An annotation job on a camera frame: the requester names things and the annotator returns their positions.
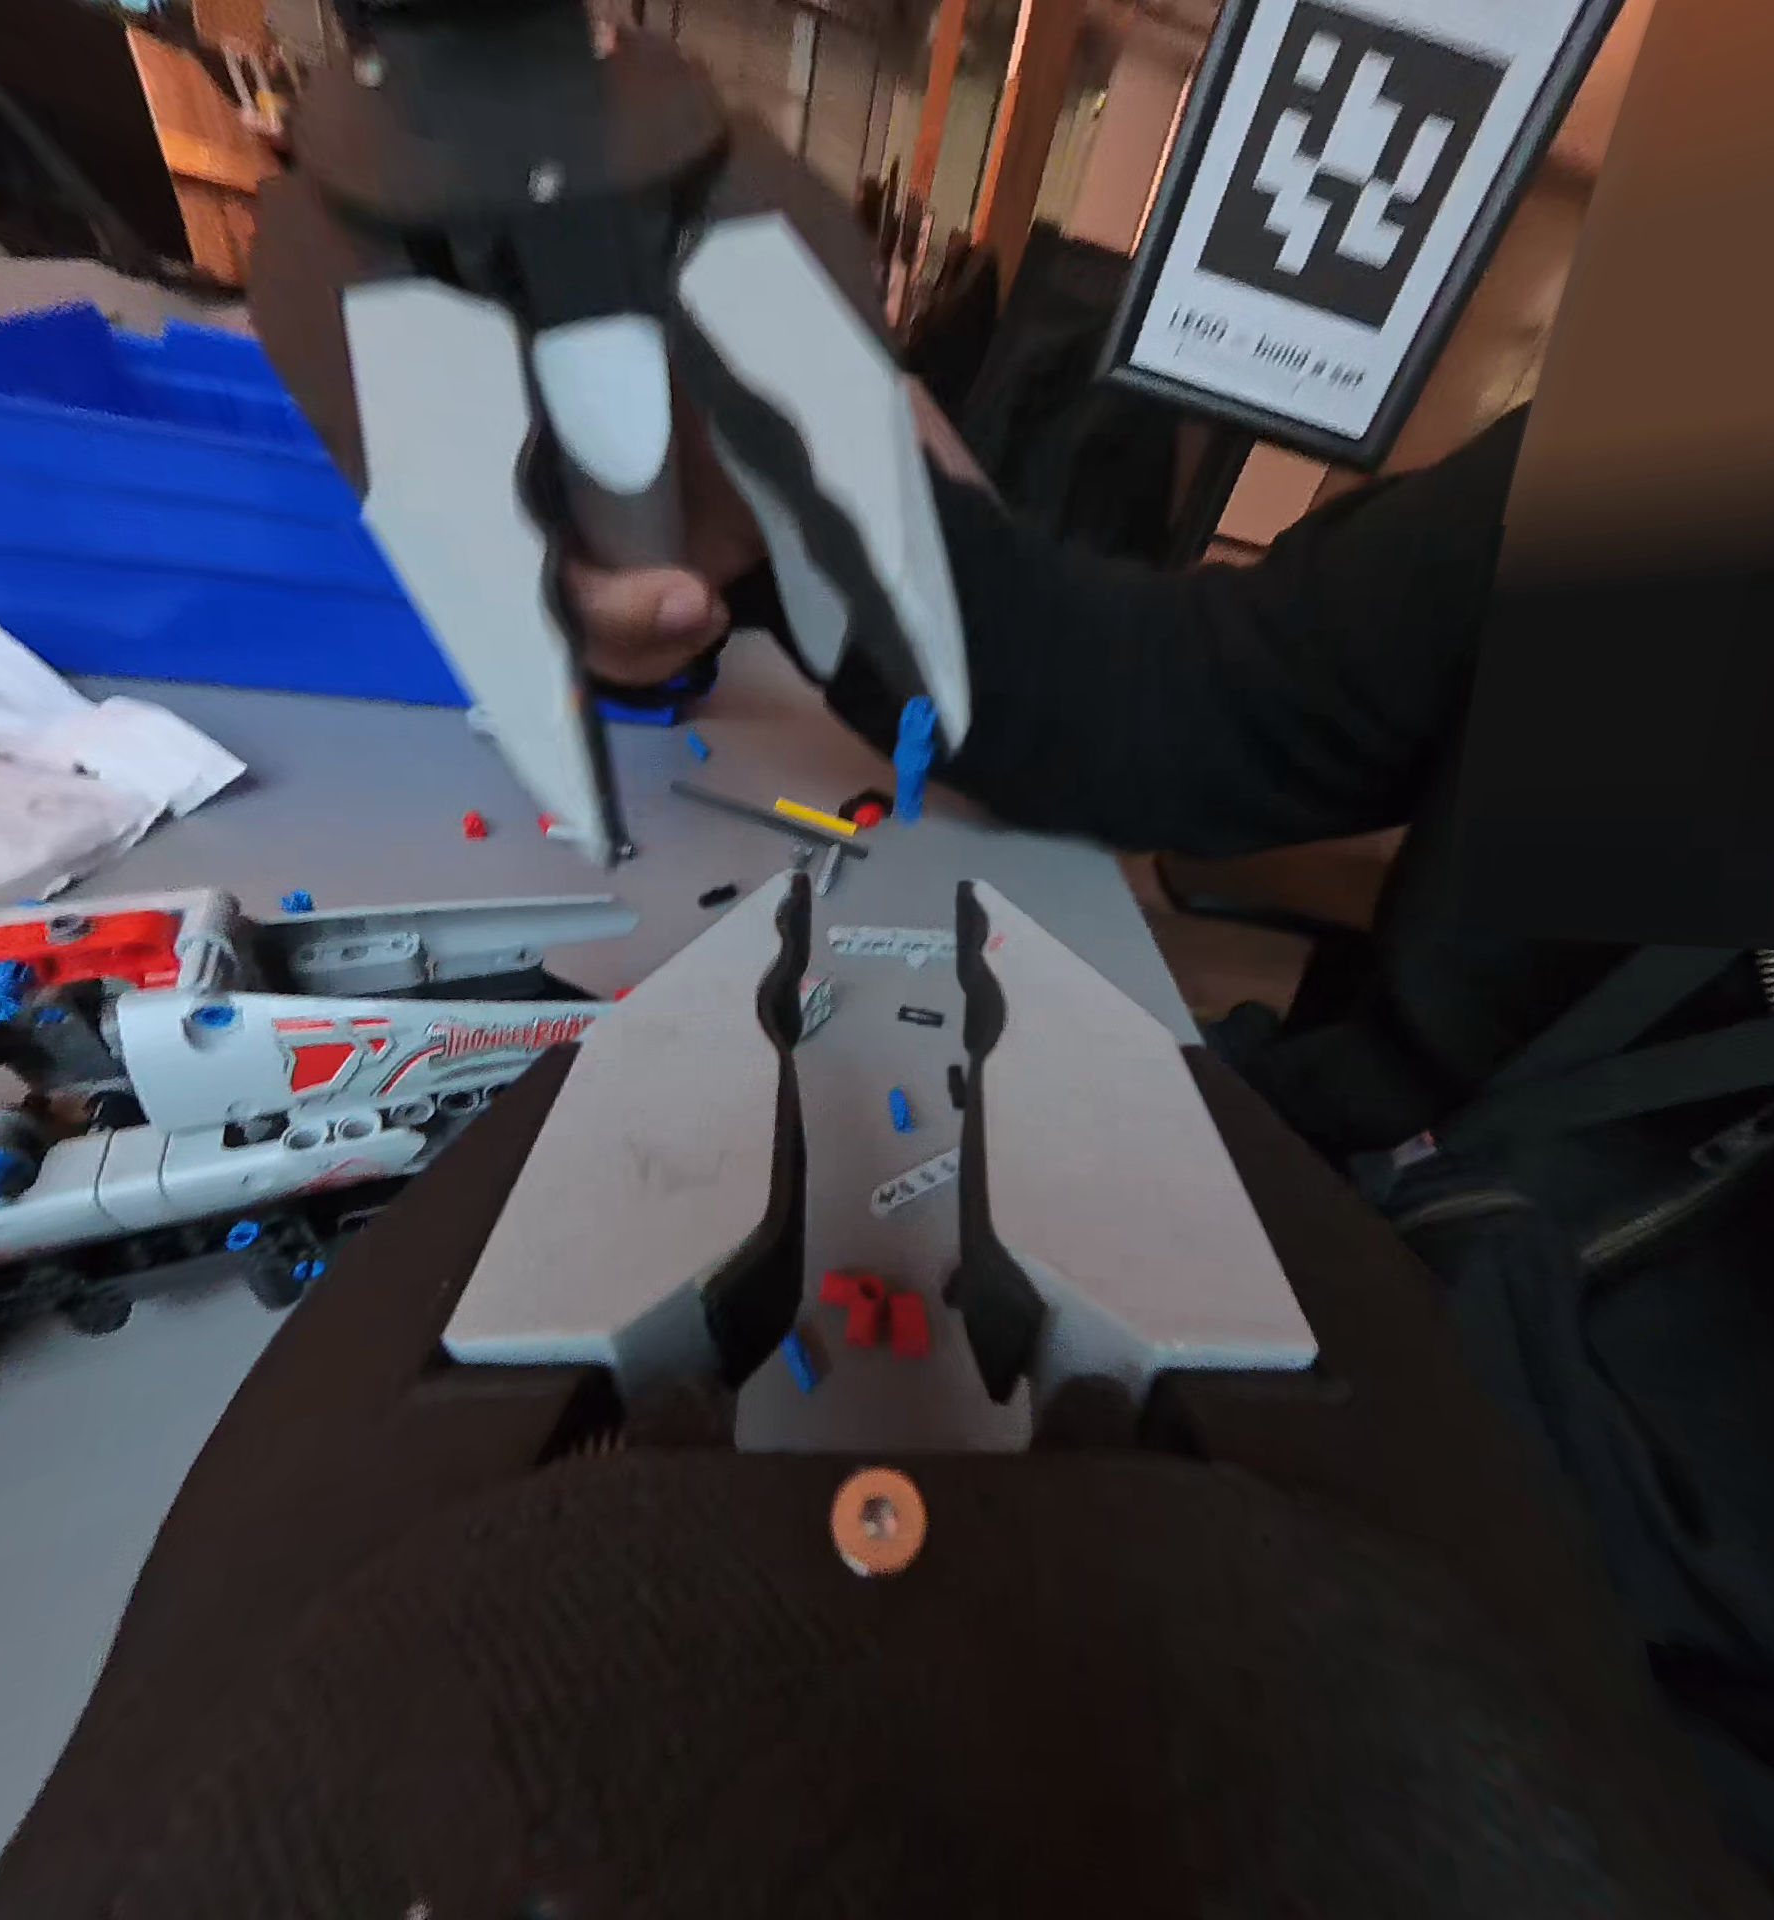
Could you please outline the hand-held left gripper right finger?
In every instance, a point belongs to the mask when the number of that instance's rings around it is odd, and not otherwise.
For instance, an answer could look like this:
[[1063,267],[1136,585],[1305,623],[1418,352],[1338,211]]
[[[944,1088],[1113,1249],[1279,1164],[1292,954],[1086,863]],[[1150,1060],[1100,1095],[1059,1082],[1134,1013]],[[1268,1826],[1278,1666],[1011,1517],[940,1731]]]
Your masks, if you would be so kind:
[[959,1264],[946,1302],[998,1405],[1164,1374],[1305,1374],[1283,1264],[1186,1047],[985,881],[955,906],[965,996]]

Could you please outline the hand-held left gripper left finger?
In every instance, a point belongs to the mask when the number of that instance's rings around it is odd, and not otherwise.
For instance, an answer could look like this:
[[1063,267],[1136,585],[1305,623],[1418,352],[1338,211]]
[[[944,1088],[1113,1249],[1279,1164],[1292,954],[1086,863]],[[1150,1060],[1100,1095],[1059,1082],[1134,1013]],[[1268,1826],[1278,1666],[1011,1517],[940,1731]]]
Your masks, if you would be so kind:
[[739,1388],[803,1295],[810,882],[783,871],[600,1016],[442,1335],[463,1365]]

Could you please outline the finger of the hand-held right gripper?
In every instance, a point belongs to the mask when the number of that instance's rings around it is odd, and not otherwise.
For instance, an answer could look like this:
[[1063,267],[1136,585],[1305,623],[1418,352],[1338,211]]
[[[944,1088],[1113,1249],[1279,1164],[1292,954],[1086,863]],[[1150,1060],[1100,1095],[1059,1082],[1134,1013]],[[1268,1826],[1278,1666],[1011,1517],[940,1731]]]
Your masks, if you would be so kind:
[[560,534],[522,482],[554,435],[549,354],[570,335],[423,276],[342,293],[366,525],[507,767],[600,868],[632,855],[559,605]]
[[674,372],[751,509],[803,666],[864,661],[934,737],[971,727],[951,558],[900,368],[779,211],[704,226],[674,276]]

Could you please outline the grey red brick vehicle model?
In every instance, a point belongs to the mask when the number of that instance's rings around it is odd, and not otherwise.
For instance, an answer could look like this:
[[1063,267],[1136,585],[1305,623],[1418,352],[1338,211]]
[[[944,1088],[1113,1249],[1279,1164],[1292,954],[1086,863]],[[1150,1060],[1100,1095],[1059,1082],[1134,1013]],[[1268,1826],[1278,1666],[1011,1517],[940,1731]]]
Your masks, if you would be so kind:
[[612,896],[315,909],[191,890],[0,912],[0,1330],[119,1330],[143,1277],[242,1262],[290,1309],[339,1245],[610,1007],[549,968]]

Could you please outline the person's right forearm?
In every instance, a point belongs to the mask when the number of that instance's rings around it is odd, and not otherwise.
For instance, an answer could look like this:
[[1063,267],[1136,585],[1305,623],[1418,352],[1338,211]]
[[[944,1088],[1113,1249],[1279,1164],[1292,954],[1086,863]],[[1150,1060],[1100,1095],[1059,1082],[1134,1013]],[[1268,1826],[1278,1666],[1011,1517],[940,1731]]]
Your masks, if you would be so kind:
[[1234,856],[1398,827],[1466,729],[1529,420],[1290,525],[1256,563],[1065,548],[933,465],[971,729],[933,777],[1015,827]]

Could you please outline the blue plastic bin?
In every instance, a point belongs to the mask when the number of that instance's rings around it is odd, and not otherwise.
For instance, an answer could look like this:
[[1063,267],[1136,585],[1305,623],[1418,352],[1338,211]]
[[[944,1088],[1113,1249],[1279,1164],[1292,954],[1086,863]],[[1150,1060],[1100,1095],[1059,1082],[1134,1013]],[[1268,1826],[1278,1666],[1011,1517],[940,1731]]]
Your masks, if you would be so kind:
[[0,625],[73,676],[469,696],[262,345],[0,318]]

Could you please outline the long dark grey brick axle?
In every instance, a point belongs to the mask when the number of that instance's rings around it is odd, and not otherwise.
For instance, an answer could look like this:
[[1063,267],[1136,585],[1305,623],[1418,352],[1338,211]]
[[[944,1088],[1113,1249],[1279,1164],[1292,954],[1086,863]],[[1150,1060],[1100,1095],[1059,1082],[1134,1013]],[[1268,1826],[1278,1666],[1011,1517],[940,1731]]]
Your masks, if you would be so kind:
[[815,847],[815,849],[832,849],[857,860],[864,860],[870,855],[870,851],[858,839],[854,830],[822,827],[796,814],[780,811],[779,805],[747,804],[741,800],[719,796],[707,787],[701,787],[684,778],[671,781],[668,792],[680,800],[682,804],[706,808],[709,814],[731,818],[755,827],[779,832],[792,842],[802,842],[805,847]]

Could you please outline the black white marker board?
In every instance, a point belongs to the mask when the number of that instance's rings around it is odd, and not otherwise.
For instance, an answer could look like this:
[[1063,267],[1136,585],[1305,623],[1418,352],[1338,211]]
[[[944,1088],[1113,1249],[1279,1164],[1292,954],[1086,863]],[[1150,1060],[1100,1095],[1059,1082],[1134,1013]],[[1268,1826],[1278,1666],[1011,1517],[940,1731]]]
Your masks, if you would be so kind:
[[1102,378],[1377,465],[1622,10],[1225,4]]

